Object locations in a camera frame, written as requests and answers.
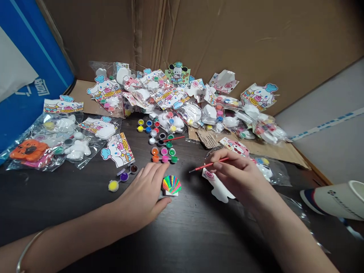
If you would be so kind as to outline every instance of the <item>cardboard wall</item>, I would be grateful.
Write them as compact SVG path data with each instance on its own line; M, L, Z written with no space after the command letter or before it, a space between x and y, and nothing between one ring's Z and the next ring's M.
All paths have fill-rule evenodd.
M182 61L205 82L229 69L240 81L233 97L254 82L278 85L271 115L364 55L351 1L43 1L79 79L93 81L90 60L139 70Z

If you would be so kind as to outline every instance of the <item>red paintbrush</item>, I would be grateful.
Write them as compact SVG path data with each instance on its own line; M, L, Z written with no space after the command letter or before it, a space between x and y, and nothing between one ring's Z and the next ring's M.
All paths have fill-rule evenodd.
M220 159L219 162L223 162L223 161L228 160L228 159L229 159L228 157L224 157L224 158ZM213 163L209 163L209 164L203 165L201 167L197 167L196 169L193 169L193 170L189 171L189 173L191 173L193 171L201 170L201 169L206 168L206 167L209 167L211 165L213 165Z
M169 140L163 140L163 142L168 142L168 141L171 141L171 140L175 140L175 139L179 139L179 138L184 138L185 136L179 136L179 137L177 137L177 138L171 138L171 139L169 139Z

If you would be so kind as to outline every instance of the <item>silver bangle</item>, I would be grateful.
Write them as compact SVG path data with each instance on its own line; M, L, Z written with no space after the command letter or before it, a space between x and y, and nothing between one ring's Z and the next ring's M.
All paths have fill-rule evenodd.
M47 229L49 229L49 228L46 228L46 229L43 229L41 232L39 232L37 235L35 235L34 236L34 238L27 244L27 246L24 248L24 251L23 251L23 253L20 255L20 258L19 258L19 261L18 261L18 264L17 264L17 266L16 266L16 273L24 273L25 272L25 270L23 270L23 271L20 271L20 267L21 267L21 265L22 265L22 260L23 260L23 258L24 258L24 256L25 256L25 254L27 253L27 251L28 251L28 249L30 248L30 246L34 243L34 241L36 240L36 239L38 239L39 238L39 236L40 235L42 235Z

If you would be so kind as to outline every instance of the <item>left hand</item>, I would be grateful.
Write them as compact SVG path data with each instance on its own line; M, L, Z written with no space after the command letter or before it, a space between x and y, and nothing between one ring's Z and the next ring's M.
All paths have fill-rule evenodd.
M110 204L123 237L148 225L172 202L170 197L158 201L168 167L169 163L148 163L125 192Z

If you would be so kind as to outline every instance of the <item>paper cup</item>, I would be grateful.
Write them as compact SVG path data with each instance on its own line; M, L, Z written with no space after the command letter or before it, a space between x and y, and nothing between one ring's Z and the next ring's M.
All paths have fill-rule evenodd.
M300 191L302 200L315 212L364 221L364 183L347 183Z

